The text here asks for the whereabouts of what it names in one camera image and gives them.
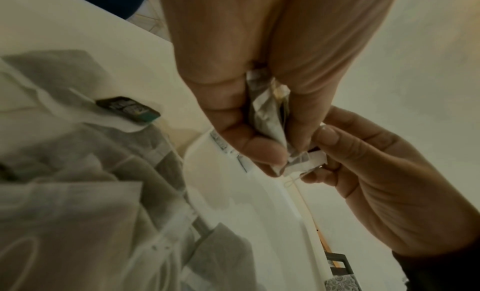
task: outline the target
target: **tag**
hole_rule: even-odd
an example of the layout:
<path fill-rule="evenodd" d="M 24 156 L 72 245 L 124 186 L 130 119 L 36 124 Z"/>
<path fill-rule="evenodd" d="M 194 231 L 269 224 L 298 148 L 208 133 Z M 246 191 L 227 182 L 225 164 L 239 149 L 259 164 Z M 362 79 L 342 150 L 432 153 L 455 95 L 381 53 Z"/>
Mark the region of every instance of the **tag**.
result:
<path fill-rule="evenodd" d="M 114 97 L 95 101 L 96 105 L 126 117 L 134 122 L 151 123 L 160 113 L 128 97 Z"/>

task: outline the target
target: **white wall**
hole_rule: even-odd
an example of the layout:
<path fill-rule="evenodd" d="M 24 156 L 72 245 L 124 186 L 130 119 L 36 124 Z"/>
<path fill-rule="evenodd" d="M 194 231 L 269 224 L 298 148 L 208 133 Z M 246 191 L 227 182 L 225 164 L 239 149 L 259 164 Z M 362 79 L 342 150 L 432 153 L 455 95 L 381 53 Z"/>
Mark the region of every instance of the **white wall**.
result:
<path fill-rule="evenodd" d="M 397 0 L 333 103 L 408 139 L 480 207 L 480 0 Z M 405 290 L 390 251 L 334 189 L 299 188 L 364 290 Z"/>

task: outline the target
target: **tiled floor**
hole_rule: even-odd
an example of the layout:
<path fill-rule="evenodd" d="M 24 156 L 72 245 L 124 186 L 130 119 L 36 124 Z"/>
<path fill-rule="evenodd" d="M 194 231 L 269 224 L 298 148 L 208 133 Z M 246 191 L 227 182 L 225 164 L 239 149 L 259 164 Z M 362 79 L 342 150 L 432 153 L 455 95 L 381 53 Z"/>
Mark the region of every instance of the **tiled floor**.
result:
<path fill-rule="evenodd" d="M 160 0 L 145 0 L 136 13 L 128 19 L 132 24 L 170 41 Z"/>

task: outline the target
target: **hand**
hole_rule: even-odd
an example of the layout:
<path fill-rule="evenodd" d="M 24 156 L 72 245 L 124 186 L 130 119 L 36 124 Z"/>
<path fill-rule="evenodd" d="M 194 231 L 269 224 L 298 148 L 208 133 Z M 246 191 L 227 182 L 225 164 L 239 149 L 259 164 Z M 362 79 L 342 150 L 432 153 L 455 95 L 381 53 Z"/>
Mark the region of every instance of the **hand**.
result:
<path fill-rule="evenodd" d="M 161 1 L 178 72 L 203 112 L 240 153 L 277 166 L 287 162 L 286 149 L 246 123 L 245 73 L 256 63 L 267 64 L 290 88 L 286 135 L 304 151 L 327 114 L 340 78 L 393 2 Z"/>
<path fill-rule="evenodd" d="M 480 237 L 479 212 L 407 141 L 334 106 L 324 122 L 312 140 L 331 159 L 303 181 L 335 187 L 394 252 L 437 256 Z"/>

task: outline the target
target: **small black object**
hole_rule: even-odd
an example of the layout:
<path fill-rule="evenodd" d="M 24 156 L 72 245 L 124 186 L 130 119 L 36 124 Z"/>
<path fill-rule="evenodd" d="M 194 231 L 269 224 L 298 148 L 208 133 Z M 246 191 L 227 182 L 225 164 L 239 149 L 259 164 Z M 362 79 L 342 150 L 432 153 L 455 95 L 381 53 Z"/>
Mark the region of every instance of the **small black object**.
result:
<path fill-rule="evenodd" d="M 128 97 L 118 96 L 100 99 L 95 101 L 95 103 L 99 107 L 138 123 L 151 123 L 160 117 L 159 112 Z"/>

